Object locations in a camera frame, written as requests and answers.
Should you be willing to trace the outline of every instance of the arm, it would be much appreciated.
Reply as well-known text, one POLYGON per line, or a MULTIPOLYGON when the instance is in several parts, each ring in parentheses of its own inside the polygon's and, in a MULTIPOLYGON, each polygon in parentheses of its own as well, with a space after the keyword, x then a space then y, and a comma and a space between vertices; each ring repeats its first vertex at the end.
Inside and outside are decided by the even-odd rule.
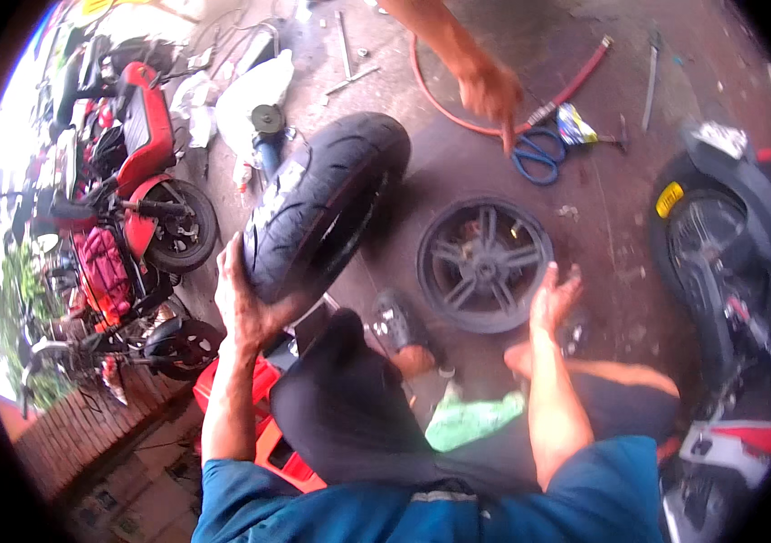
POLYGON ((266 306, 252 293, 234 235, 217 256, 214 299, 228 334, 219 345, 219 365, 201 425, 201 464, 209 460, 252 461, 256 455, 252 415, 252 370, 262 345, 292 320, 303 300, 290 296, 266 306))
POLYGON ((556 287, 556 283, 557 266, 551 263, 531 304, 531 347, 506 359, 531 382, 527 425, 543 492, 564 462, 594 440, 587 413, 572 389, 554 340, 557 324, 581 290, 578 266, 572 267, 565 284, 556 287))
POLYGON ((515 145, 514 112, 522 99, 515 73, 480 49, 441 0, 380 0, 380 5, 431 46, 457 79, 468 110, 500 123, 508 155, 515 145))

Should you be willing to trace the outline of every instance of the rubber tire sidewall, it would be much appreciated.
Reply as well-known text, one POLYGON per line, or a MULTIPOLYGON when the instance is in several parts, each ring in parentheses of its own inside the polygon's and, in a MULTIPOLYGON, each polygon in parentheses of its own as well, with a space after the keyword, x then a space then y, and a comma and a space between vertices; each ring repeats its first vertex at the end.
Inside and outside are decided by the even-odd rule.
POLYGON ((205 368, 213 363, 217 358, 217 352, 219 350, 219 343, 226 338, 226 335, 212 325, 208 324, 204 320, 184 320, 181 325, 181 329, 178 330, 177 335, 184 335, 188 333, 195 333, 196 335, 202 335, 206 340, 211 343, 214 351, 214 358, 208 364, 203 364, 196 369, 186 369, 183 367, 175 366, 174 364, 159 364, 155 366, 155 369, 161 374, 175 381, 195 381, 201 375, 201 372, 205 371, 205 368))
MULTIPOLYGON (((278 170, 283 172, 292 162, 306 164, 298 185, 291 192, 280 193, 285 199, 264 224, 257 214, 267 216, 270 211, 267 201, 260 203, 244 231, 244 262, 250 284, 266 303, 301 288, 315 297, 326 291, 352 252, 333 267, 336 273, 315 275, 309 265, 322 235, 337 213, 387 173, 387 184, 370 207, 375 214, 383 193, 403 179, 410 158, 406 131, 381 113, 342 117, 317 132, 308 145, 296 150, 278 170)), ((354 249, 362 240, 363 236, 359 237, 354 249)))
POLYGON ((214 211, 214 205, 207 198, 201 189, 193 183, 172 179, 168 182, 172 188, 183 196, 186 203, 193 208, 196 213, 196 223, 199 224, 199 230, 204 230, 204 234, 199 234, 199 242, 196 251, 192 254, 177 257, 170 253, 159 250, 151 241, 148 250, 144 253, 144 259, 152 263, 153 266, 166 271, 170 274, 183 275, 201 267, 210 258, 214 252, 214 245, 217 242, 218 223, 217 213, 214 211))
POLYGON ((676 266, 671 259, 669 251, 669 239, 667 230, 673 216, 681 212, 682 206, 678 204, 684 201, 691 191, 695 190, 715 190, 730 198, 738 197, 733 195, 722 183, 713 177, 706 176, 693 164, 687 151, 673 157, 663 166, 660 175, 654 183, 650 208, 648 209, 648 244, 651 250, 652 261, 657 272, 662 277, 662 281, 669 288, 674 297, 684 306, 689 306, 690 301, 687 293, 684 291, 681 279, 676 272, 676 266), (662 218, 657 213, 657 199, 672 182, 677 182, 684 190, 684 196, 672 206, 666 218, 662 218))

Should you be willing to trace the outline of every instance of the forearm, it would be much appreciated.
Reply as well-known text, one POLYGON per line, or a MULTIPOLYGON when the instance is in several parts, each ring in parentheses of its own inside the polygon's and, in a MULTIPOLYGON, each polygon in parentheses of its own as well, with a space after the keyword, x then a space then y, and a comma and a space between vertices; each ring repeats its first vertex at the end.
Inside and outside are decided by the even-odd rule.
POLYGON ((491 64, 442 0, 380 0, 403 26, 431 46, 456 77, 469 76, 491 64))
POLYGON ((257 354, 250 348, 220 349, 219 365, 201 425, 203 466, 209 460, 255 459, 252 371, 257 354))
POLYGON ((593 442, 587 413, 572 389, 560 348, 549 333, 532 333, 531 392, 527 400, 537 480, 548 488, 554 473, 593 442))

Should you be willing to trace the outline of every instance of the red cloth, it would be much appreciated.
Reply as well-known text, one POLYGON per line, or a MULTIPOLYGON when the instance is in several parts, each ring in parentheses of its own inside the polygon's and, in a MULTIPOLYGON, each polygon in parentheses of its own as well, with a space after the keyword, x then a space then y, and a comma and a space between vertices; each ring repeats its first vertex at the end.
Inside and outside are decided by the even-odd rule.
POLYGON ((90 288, 104 293, 102 299, 109 303, 109 307, 101 309, 116 317, 124 315, 131 307, 128 300, 132 285, 111 232, 98 227, 90 230, 87 240, 79 245, 78 255, 90 288))

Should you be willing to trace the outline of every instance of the hand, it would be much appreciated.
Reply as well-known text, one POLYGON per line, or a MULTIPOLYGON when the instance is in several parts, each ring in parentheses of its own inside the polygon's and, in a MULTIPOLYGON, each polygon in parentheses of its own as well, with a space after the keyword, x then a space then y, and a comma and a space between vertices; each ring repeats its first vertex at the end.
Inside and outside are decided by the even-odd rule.
POLYGON ((284 298, 271 306, 256 297, 247 283, 242 251, 240 234, 235 233, 226 248, 217 255, 219 280, 214 301, 228 331, 219 350, 235 349, 234 353, 256 354, 304 306, 298 295, 284 298))
POLYGON ((582 273, 577 264, 572 265, 566 282, 558 287, 557 264, 549 262, 543 282, 531 301, 531 340, 538 332, 547 333, 553 338, 555 329, 581 293, 582 273))
POLYGON ((522 100, 515 72, 487 59, 468 75, 458 75, 457 84, 467 110, 500 124, 503 151, 509 157, 515 147, 515 108, 522 100))

